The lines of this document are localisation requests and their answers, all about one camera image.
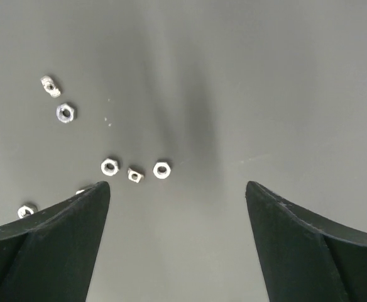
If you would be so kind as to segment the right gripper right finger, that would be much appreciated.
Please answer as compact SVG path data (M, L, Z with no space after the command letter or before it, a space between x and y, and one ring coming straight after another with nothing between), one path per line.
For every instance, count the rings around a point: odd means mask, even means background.
M367 233L246 186L253 238L270 301L367 301Z

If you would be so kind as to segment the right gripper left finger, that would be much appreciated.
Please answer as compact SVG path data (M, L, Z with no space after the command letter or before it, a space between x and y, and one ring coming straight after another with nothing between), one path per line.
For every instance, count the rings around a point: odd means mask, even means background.
M85 301L111 198L101 181L0 226L0 301Z

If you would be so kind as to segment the small silver t-nut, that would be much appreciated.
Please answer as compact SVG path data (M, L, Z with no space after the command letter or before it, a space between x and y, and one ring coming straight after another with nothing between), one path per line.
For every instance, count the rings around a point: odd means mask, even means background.
M127 174L128 174L128 179L135 183L141 182L145 177L140 171L137 171L133 169L132 167L129 167L127 169Z
M58 98L61 95L61 90L58 87L58 85L55 83L55 81L49 76L44 75L41 79L41 84L44 88L44 90L52 97L52 98Z

